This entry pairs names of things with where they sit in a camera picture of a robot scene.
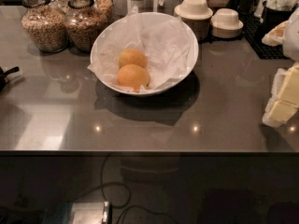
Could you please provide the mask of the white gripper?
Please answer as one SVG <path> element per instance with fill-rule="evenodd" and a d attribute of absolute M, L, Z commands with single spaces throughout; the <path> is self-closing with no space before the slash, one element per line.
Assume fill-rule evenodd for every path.
<path fill-rule="evenodd" d="M 283 55 L 299 61 L 299 8 L 262 38 L 267 46 L 282 46 Z M 286 124 L 299 110 L 299 63 L 288 70 L 279 68 L 274 76 L 271 97 L 262 122 L 270 127 Z"/>

